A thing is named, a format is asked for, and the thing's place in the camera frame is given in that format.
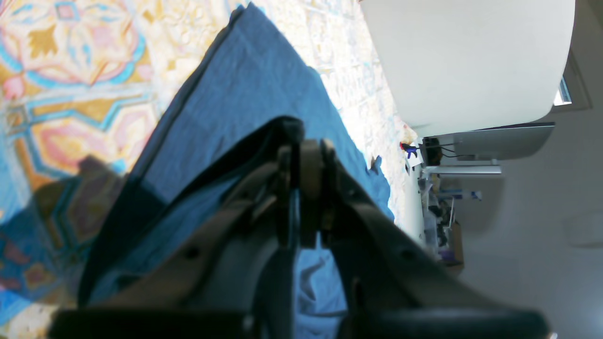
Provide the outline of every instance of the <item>patterned rug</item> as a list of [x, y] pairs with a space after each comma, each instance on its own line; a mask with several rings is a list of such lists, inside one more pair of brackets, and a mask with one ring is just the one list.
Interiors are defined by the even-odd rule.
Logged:
[[[259, 0], [404, 213], [396, 108], [354, 0]], [[0, 2], [0, 337], [44, 335], [172, 97], [239, 1]]]

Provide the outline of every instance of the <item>white wall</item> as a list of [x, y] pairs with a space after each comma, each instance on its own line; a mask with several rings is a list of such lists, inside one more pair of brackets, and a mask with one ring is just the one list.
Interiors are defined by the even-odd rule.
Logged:
[[463, 180], [485, 200], [459, 206], [461, 279], [542, 310], [560, 339], [600, 339], [603, 249], [569, 247], [563, 233], [564, 220], [603, 211], [603, 30], [587, 0], [577, 0], [572, 49], [593, 109], [545, 117], [557, 123], [551, 138], [527, 159], [502, 162], [503, 179]]

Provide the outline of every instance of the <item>blue object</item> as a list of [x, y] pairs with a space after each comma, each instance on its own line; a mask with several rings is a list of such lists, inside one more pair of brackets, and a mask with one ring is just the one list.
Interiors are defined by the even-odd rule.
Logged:
[[400, 143], [400, 147], [401, 147], [403, 150], [405, 150], [405, 151], [406, 151], [406, 153], [408, 154], [408, 158], [407, 158], [407, 159], [410, 159], [410, 158], [411, 158], [411, 154], [414, 154], [414, 155], [415, 155], [415, 157], [418, 157], [418, 155], [417, 155], [417, 150], [418, 150], [418, 148], [417, 148], [417, 147], [415, 147], [415, 146], [410, 146], [409, 144], [403, 144], [403, 143]]
[[[91, 251], [80, 304], [108, 299], [119, 292], [126, 276], [147, 274], [171, 255], [217, 211], [220, 196], [239, 178], [195, 192], [157, 223], [138, 226], [140, 220], [153, 220], [161, 206], [239, 140], [283, 115], [301, 119], [307, 138], [333, 141], [346, 170], [393, 220], [380, 159], [373, 170], [366, 168], [320, 76], [250, 4], [233, 13], [134, 166]], [[127, 251], [111, 257], [119, 249]], [[302, 250], [296, 275], [296, 337], [334, 337], [347, 307], [331, 252]]]

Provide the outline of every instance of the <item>blue towel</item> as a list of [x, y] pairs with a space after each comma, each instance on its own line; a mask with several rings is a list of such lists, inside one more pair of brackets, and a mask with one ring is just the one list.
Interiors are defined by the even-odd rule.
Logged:
[[[301, 119], [307, 138], [333, 141], [346, 170], [393, 220], [379, 162], [366, 168], [320, 76], [250, 4], [233, 13], [159, 122], [90, 254], [80, 304], [108, 299], [124, 277], [151, 272], [173, 253], [239, 178], [195, 192], [150, 229], [148, 222], [239, 140], [283, 115]], [[302, 251], [296, 274], [297, 338], [334, 337], [346, 301], [331, 252]]]

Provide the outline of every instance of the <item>cable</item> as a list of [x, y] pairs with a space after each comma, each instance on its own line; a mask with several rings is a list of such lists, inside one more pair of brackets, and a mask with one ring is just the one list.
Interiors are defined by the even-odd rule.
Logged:
[[[453, 151], [453, 150], [449, 150], [449, 149], [448, 149], [448, 148], [446, 148], [446, 147], [441, 147], [441, 146], [440, 146], [440, 148], [441, 148], [442, 150], [444, 150], [444, 151], [448, 151], [448, 152], [452, 152], [452, 153], [454, 153], [454, 151]], [[446, 154], [444, 154], [444, 153], [442, 153], [442, 155], [443, 155], [443, 156], [445, 156], [445, 157], [467, 157], [467, 156], [468, 156], [468, 155], [466, 155], [466, 154], [460, 154], [460, 155], [457, 155], [457, 156], [447, 156], [447, 155], [446, 155]]]

